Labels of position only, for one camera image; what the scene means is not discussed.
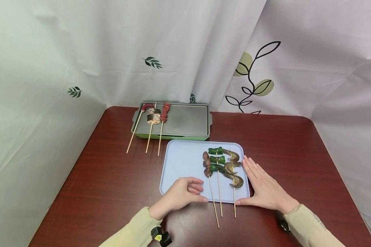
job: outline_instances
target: bamboo skewer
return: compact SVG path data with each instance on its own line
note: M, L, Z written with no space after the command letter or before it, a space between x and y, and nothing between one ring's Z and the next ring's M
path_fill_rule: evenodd
M148 141L147 141L147 148L146 148L146 153L147 153L147 150L148 150L148 145L150 144L150 137L151 137L151 131L153 130L153 124L151 123L151 128L150 128L150 133L148 135Z
M161 125L161 133L159 135L158 156L159 156L159 149L160 149L160 140L161 140L161 137L162 137L162 129L163 129L163 122L162 122L162 125Z
M232 187L232 189L234 190L234 214L235 214L235 218L236 218L236 204L235 204L235 187Z
M220 229L220 225L219 225L219 223L218 223L217 211L216 211L216 204L214 203L213 190L212 190L212 184L211 184L211 182L210 182L210 177L209 177L209 185L210 185L210 187L211 187L211 193L212 193L212 199L213 199L214 213L216 214L217 228Z
M142 114L143 114L143 112L140 112L140 115L139 115L139 117L138 117L138 119L137 119L137 121L136 121L135 128L134 128L133 131L132 131L131 141L129 141L129 145L128 145L128 149L126 150L126 153L128 153L129 148L131 147L131 143L132 143L132 140L133 140L133 136L135 135L136 128L137 128L137 126L139 125L139 121L140 121L140 118L142 117Z
M220 215L221 215L221 218L223 217L223 207L222 207L222 204L221 204L221 191L220 191L220 176L219 176L219 173L220 172L217 172L217 181L218 181L218 197L220 198Z

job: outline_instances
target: white curtain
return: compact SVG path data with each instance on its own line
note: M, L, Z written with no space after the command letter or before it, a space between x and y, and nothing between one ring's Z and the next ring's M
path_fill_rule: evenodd
M18 0L0 0L0 247L25 247L106 108Z
M371 229L371 0L268 0L240 62L219 111L312 119Z
M145 99L217 109L266 0L31 1L108 106Z

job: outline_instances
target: red-brown table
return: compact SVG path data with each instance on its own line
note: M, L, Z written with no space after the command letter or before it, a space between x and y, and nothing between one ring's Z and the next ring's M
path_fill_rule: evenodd
M121 229L143 206L160 197L167 140L135 137L136 108L110 107L102 116L31 247L96 247ZM368 232L313 123L304 117L213 112L211 141L239 143L284 189L316 213L347 247L371 246ZM223 203L220 229L213 204L189 205L164 221L170 247L298 246L277 227L270 210ZM159 246L154 241L150 246Z

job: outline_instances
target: light blue tray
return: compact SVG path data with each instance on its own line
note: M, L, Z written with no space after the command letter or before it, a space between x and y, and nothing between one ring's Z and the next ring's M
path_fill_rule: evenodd
M159 190L161 194L168 191L170 186L179 177L196 177L204 181L203 192L201 195L209 198L212 201L212 194L209 187L209 179L204 175L203 158L204 151L208 148L218 148L221 146L224 149L234 151L239 154L240 161L243 157L243 148L237 143L214 142L214 141L187 141L187 140L172 140L168 143L165 161L162 169L161 182ZM235 171L238 176L243 178L244 184L242 187L235 189L235 200L240 198L250 197L247 175L242 167L236 167ZM229 185L232 180L219 174L221 201L226 203L234 203L233 188ZM214 201L219 201L217 172L211 176L212 190Z

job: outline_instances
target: sleeve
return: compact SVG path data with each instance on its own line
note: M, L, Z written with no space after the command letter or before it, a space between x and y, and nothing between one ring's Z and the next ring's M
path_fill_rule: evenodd
M284 219L304 247L345 247L326 229L318 216L302 204L285 214Z
M151 230L161 224L151 217L148 207L142 208L120 231L99 247L146 247L151 241Z

